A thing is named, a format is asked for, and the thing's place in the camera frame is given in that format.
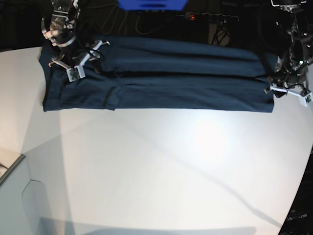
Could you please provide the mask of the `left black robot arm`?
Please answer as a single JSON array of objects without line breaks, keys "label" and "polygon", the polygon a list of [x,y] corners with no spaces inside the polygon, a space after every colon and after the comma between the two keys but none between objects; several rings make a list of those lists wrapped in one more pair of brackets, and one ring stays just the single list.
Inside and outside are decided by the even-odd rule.
[{"label": "left black robot arm", "polygon": [[306,0],[271,1],[273,7],[283,12],[276,24],[282,30],[286,46],[265,89],[265,93],[273,92],[277,98],[294,95],[304,106],[313,100],[307,78],[309,66],[313,64],[313,29],[307,20],[306,3]]}]

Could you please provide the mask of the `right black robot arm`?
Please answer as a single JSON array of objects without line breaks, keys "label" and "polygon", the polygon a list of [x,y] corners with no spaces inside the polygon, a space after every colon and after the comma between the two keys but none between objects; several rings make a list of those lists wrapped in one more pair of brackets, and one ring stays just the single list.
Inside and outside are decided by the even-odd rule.
[{"label": "right black robot arm", "polygon": [[100,49],[95,48],[93,23],[81,18],[87,9],[87,0],[53,0],[51,16],[42,18],[42,34],[49,40],[49,48],[55,55],[48,63],[51,67],[74,68],[79,59],[89,57],[96,73],[101,73],[101,63],[105,60]]}]

